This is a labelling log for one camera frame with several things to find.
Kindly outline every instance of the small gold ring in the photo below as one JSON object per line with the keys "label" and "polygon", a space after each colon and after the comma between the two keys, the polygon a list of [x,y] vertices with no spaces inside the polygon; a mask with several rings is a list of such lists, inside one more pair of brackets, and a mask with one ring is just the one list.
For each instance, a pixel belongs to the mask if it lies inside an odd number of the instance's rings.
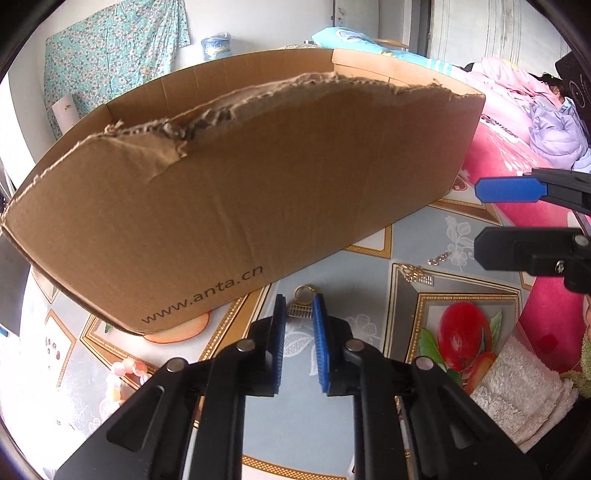
{"label": "small gold ring", "polygon": [[316,290],[310,285],[300,285],[294,292],[295,302],[299,305],[311,305],[314,301]]}

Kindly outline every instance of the blue container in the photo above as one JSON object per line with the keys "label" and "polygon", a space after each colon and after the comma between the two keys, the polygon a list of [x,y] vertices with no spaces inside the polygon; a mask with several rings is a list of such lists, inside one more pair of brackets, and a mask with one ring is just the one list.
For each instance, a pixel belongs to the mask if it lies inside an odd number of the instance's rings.
{"label": "blue container", "polygon": [[232,55],[230,41],[232,36],[228,32],[218,33],[206,37],[201,41],[203,47],[203,60],[216,60]]}

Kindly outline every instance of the torn cardboard edge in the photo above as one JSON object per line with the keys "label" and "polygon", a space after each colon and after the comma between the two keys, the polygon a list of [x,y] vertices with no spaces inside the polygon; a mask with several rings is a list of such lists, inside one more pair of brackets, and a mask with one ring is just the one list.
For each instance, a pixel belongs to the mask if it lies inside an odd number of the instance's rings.
{"label": "torn cardboard edge", "polygon": [[[331,88],[323,90],[322,86],[324,85],[330,85]],[[130,145],[134,144],[135,142],[134,140],[130,141],[129,137],[149,134],[153,134],[159,137],[159,139],[170,140],[173,143],[173,148],[177,153],[176,157],[174,155],[170,155],[170,153],[167,155],[158,155],[158,150],[153,149],[152,142],[146,137],[141,138],[140,144],[134,145],[135,148],[147,148],[156,153],[155,162],[153,165],[140,166],[142,169],[147,169],[147,180],[149,181],[155,176],[163,173],[166,168],[172,164],[186,157],[187,153],[184,149],[188,142],[204,140],[197,137],[200,133],[204,133],[206,130],[211,129],[212,127],[221,127],[220,131],[216,131],[214,137],[221,135],[225,133],[226,130],[224,128],[226,125],[222,124],[228,123],[228,128],[239,128],[240,122],[246,122],[257,115],[265,113],[271,108],[280,108],[290,105],[293,106],[295,103],[311,101],[324,95],[336,93],[338,89],[334,89],[334,85],[339,86],[342,89],[359,87],[362,90],[383,90],[384,93],[394,95],[396,100],[399,101],[396,103],[396,105],[392,103],[391,106],[404,106],[405,98],[409,98],[417,90],[422,90],[425,95],[429,95],[432,90],[446,90],[449,92],[450,98],[466,96],[466,94],[461,95],[452,92],[449,88],[442,86],[441,83],[437,82],[436,80],[433,80],[433,82],[429,85],[411,85],[409,87],[405,87],[393,85],[392,83],[385,83],[381,80],[368,79],[365,77],[347,77],[336,72],[304,73],[293,79],[269,82],[263,85],[235,90],[170,119],[164,118],[154,120],[152,122],[147,122],[142,125],[134,125],[132,127],[128,127],[124,125],[122,121],[118,121],[116,124],[107,125],[103,132],[89,135],[85,139],[77,142],[71,150],[59,158],[59,160],[57,160],[53,165],[45,169],[41,174],[35,176],[33,181],[20,194],[15,196],[10,201],[9,205],[0,217],[1,227],[3,230],[6,229],[9,231],[5,218],[10,208],[18,203],[20,198],[35,186],[36,182],[40,181],[47,173],[61,164],[72,152],[76,151],[78,148],[82,147],[88,142],[102,138],[112,138],[114,141],[127,140],[125,142]],[[305,95],[302,96],[301,91],[306,88],[308,90],[305,91]],[[480,96],[481,94],[474,92],[468,95]],[[281,103],[277,103],[275,101],[278,96],[284,97]],[[240,115],[237,115],[236,112],[243,107],[247,108],[244,109]],[[186,121],[189,123],[186,126],[183,126],[183,122]]]}

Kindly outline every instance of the light blue pillow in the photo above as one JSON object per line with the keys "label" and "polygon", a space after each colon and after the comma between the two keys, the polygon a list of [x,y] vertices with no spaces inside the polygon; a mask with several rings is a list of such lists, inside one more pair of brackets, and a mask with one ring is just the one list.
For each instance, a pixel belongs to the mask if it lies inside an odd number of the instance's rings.
{"label": "light blue pillow", "polygon": [[370,53],[390,53],[388,48],[379,46],[367,35],[345,27],[325,28],[312,35],[312,40],[324,48],[348,48]]}
{"label": "light blue pillow", "polygon": [[404,50],[390,50],[374,42],[367,35],[345,27],[328,27],[312,35],[312,40],[324,48],[348,48],[350,50],[367,51],[378,54],[391,54],[397,59],[408,61],[421,67],[450,75],[452,65],[440,60],[428,59]]}

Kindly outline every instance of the red fruit print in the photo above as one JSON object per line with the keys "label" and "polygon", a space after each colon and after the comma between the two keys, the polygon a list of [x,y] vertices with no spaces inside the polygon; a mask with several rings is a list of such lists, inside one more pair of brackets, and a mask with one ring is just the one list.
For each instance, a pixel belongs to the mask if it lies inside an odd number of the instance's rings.
{"label": "red fruit print", "polygon": [[464,372],[482,350],[491,351],[491,326],[474,304],[466,301],[455,303],[441,316],[437,347],[449,368]]}

